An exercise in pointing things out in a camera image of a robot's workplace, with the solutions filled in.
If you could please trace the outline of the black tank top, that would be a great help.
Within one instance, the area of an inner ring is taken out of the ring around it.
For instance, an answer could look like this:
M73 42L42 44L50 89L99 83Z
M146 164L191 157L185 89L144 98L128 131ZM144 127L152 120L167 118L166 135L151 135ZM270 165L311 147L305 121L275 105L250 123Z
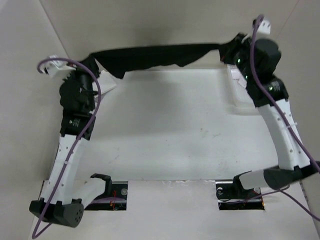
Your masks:
M112 76L123 79L127 72L132 71L170 65L185 67L216 50L219 52L221 62L231 64L234 51L239 45L232 40L223 44L191 43L109 49L90 53L80 63L95 75L99 72L98 64L100 64Z

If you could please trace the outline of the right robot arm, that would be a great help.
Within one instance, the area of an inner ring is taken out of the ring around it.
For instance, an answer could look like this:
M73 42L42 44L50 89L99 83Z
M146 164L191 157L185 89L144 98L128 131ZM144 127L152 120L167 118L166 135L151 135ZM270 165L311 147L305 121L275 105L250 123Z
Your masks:
M312 162L301 146L285 84L274 74L281 59L278 45L267 38L253 41L239 33L219 48L219 55L223 63L235 65L246 80L246 91L268 128L277 154L276 166L236 175L231 185L233 194L243 198L254 188L278 190L318 173L319 161Z

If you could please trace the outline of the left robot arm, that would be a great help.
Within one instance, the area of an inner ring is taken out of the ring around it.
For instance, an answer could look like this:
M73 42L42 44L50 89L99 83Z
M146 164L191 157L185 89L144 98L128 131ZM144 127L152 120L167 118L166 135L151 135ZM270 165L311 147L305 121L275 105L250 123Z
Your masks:
M94 173L77 191L73 186L103 94L116 86L105 70L98 73L97 80L83 70L72 71L60 86L63 112L58 150L46 188L29 206L40 221L75 228L94 199L105 200L112 195L112 180L105 174Z

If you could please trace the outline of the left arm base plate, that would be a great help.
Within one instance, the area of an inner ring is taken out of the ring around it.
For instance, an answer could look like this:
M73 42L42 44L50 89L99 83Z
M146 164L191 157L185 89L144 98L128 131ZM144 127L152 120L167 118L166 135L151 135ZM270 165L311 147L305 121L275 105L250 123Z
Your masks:
M128 199L127 181L116 181L111 185L109 193L96 197L84 210L85 211L126 211Z

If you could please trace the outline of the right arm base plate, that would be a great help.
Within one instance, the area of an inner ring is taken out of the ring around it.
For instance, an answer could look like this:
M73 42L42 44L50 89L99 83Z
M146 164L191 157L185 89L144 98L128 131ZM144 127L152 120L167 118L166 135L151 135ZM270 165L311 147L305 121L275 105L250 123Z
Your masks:
M265 210L259 187L238 190L232 180L219 180L215 188L220 211Z

